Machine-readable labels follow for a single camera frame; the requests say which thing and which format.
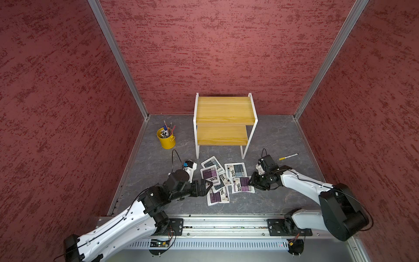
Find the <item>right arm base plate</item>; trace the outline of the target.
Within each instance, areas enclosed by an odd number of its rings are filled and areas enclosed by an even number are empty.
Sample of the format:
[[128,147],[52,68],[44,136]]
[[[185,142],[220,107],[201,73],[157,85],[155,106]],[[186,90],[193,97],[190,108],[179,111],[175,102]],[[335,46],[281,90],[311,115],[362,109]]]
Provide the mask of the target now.
[[299,228],[291,218],[268,219],[267,227],[270,236],[313,236],[311,229]]

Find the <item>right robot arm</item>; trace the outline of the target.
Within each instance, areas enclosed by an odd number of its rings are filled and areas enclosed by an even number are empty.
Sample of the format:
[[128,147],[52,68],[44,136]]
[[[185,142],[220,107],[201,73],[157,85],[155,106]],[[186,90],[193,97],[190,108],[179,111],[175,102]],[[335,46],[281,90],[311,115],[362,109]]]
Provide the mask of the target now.
[[318,204],[317,210],[299,209],[288,214],[292,229],[327,231],[337,240],[347,241],[359,231],[368,231],[374,226],[370,213],[345,184],[314,180],[285,165],[262,174],[255,171],[249,184],[262,191],[272,190],[276,184],[278,188],[297,191]]

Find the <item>purple coffee bag bottom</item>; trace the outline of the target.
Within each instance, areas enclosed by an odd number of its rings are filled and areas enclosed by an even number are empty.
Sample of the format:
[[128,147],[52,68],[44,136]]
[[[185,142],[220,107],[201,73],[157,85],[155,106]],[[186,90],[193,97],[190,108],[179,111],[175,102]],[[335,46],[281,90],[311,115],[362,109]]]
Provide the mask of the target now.
[[229,204],[229,190],[228,187],[223,187],[220,191],[214,193],[213,190],[210,190],[207,194],[207,205],[213,206],[216,204]]

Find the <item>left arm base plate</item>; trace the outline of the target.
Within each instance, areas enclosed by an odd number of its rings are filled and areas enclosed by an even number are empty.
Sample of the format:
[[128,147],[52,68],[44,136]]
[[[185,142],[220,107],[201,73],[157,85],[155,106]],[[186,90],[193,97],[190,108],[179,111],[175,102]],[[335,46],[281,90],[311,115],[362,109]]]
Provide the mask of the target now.
[[166,226],[157,228],[154,236],[181,236],[183,232],[183,218],[169,218]]

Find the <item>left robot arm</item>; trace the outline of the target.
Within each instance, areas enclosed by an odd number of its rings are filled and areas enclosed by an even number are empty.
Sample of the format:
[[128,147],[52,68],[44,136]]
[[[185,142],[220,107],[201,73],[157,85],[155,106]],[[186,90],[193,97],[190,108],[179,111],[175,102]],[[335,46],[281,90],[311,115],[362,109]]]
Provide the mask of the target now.
[[173,201],[186,197],[204,197],[212,188],[211,181],[189,181],[180,169],[163,183],[142,191],[126,210],[93,231],[71,235],[64,240],[67,262],[105,262],[132,242],[153,234],[165,234],[170,219],[165,209]]

